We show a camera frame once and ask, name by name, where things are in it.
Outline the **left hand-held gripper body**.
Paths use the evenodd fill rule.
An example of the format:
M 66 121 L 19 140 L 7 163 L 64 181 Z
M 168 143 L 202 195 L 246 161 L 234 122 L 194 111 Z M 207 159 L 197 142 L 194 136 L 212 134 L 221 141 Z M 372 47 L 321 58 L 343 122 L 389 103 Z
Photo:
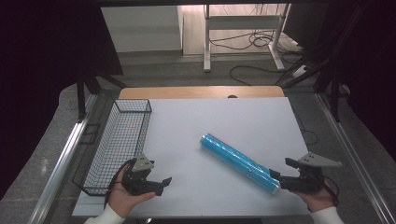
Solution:
M 154 161 L 149 160 L 144 154 L 128 160 L 129 167 L 124 173 L 121 184 L 133 196 L 142 195 L 163 188 L 161 182 L 148 181 L 151 170 L 154 168 Z

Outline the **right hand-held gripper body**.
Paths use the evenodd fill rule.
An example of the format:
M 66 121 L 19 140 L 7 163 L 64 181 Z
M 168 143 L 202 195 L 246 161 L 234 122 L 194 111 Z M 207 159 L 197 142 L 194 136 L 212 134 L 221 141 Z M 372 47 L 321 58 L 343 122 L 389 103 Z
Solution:
M 280 187 L 307 194 L 317 193 L 323 189 L 324 175 L 322 169 L 324 167 L 339 168 L 342 166 L 340 161 L 330 160 L 312 152 L 308 152 L 296 161 L 300 163 L 300 168 L 296 169 L 299 175 L 297 177 L 281 175 L 279 178 Z

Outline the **blue plastic wrap roll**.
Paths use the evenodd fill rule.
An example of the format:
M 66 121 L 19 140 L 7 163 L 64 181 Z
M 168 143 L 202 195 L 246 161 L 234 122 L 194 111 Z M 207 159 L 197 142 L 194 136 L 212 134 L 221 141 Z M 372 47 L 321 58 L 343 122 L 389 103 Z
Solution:
M 268 168 L 258 164 L 250 157 L 219 140 L 214 135 L 207 133 L 200 140 L 203 149 L 225 162 L 241 175 L 250 179 L 261 188 L 275 193 L 279 187 L 279 182 L 270 176 Z

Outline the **person's right hand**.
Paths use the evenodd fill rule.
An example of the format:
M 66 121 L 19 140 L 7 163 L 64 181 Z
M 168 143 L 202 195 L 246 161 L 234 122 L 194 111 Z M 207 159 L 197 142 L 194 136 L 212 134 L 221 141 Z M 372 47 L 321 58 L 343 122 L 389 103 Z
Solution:
M 334 207 L 331 194 L 325 189 L 321 189 L 314 194 L 307 194 L 303 192 L 294 191 L 307 205 L 310 212 L 318 212 L 330 207 Z

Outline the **person's left hand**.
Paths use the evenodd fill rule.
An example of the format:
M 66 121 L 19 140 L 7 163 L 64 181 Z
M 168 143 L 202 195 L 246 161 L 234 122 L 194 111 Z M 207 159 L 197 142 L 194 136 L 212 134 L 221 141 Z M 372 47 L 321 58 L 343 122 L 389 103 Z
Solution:
M 128 167 L 129 164 L 126 164 L 120 169 L 120 173 L 108 197 L 109 206 L 122 218 L 127 218 L 139 203 L 148 201 L 156 196 L 154 192 L 133 196 L 123 187 L 121 181 Z

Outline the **white table mat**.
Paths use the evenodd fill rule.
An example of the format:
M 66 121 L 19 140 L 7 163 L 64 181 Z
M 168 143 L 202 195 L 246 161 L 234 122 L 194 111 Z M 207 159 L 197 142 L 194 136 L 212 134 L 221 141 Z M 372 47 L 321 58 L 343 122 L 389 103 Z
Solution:
M 171 177 L 163 195 L 142 203 L 133 217 L 210 218 L 304 215 L 301 199 L 285 190 L 271 193 L 235 171 L 200 140 L 210 133 L 258 164 L 296 176 L 286 158 L 307 152 L 285 97 L 235 99 L 151 99 L 143 153 L 154 161 L 151 181 Z M 103 196 L 81 192 L 74 214 L 103 211 Z

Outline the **white power strip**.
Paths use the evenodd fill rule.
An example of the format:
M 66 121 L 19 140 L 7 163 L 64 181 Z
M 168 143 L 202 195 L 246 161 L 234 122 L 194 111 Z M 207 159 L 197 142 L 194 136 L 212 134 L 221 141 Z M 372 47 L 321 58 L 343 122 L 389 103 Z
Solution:
M 293 74 L 292 76 L 294 78 L 297 78 L 299 76 L 301 76 L 302 74 L 304 74 L 305 72 L 307 72 L 310 69 L 309 66 L 307 65 L 302 65 L 300 68 L 298 68 Z

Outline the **wooden table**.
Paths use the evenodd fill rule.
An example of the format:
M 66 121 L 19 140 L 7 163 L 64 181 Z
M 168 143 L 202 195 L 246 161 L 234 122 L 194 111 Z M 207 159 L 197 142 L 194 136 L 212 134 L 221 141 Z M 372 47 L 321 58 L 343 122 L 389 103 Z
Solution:
M 284 97 L 278 86 L 198 86 L 125 88 L 119 98 L 129 99 L 204 99 L 204 98 L 265 98 Z

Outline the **dark curtain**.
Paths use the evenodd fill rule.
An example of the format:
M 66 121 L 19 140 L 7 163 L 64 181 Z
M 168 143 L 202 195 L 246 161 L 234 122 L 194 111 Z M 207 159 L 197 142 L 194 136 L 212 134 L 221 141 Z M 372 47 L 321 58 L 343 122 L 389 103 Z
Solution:
M 362 13 L 356 25 L 315 87 L 338 76 L 349 87 L 354 113 L 396 160 L 396 0 L 330 0 L 320 37 L 346 25 L 357 6 Z
M 0 0 L 0 200 L 30 159 L 65 88 L 122 73 L 102 9 L 83 0 Z

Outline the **white cabinet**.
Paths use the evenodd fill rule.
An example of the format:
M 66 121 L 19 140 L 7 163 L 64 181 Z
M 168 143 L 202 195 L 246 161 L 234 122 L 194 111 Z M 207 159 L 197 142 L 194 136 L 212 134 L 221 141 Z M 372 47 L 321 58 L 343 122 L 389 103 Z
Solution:
M 102 7 L 116 52 L 182 50 L 181 7 Z

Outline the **aluminium rail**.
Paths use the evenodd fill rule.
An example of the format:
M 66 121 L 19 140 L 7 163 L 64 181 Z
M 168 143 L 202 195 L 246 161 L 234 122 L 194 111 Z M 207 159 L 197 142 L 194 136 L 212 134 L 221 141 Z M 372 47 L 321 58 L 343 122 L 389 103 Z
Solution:
M 333 117 L 330 110 L 330 103 L 327 101 L 326 96 L 323 93 L 316 93 L 315 96 L 381 223 L 396 224 L 396 216 L 391 213 L 385 197 L 364 167 L 341 122 Z
M 96 100 L 97 95 L 91 94 L 88 97 L 87 103 L 85 104 L 87 115 L 82 121 L 79 121 L 74 125 L 73 130 L 69 134 L 62 153 L 52 170 L 49 180 L 44 187 L 42 194 L 39 197 L 35 205 L 35 209 L 33 210 L 27 224 L 44 223 L 55 199 L 55 196 L 57 195 L 57 192 L 63 182 L 69 163 L 72 160 L 74 152 L 77 149 L 78 141 L 87 126 Z

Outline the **white metal desk frame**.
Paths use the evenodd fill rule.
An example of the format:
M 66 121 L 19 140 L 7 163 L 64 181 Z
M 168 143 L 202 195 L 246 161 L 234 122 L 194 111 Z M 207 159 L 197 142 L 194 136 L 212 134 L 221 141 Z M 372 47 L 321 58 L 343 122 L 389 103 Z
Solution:
M 211 51 L 209 34 L 212 30 L 272 30 L 274 37 L 268 45 L 268 49 L 278 71 L 284 71 L 285 66 L 281 61 L 277 50 L 278 40 L 283 31 L 283 26 L 290 5 L 284 6 L 280 15 L 244 15 L 244 16 L 211 16 L 210 5 L 204 5 L 205 9 L 205 49 L 204 71 L 211 71 Z

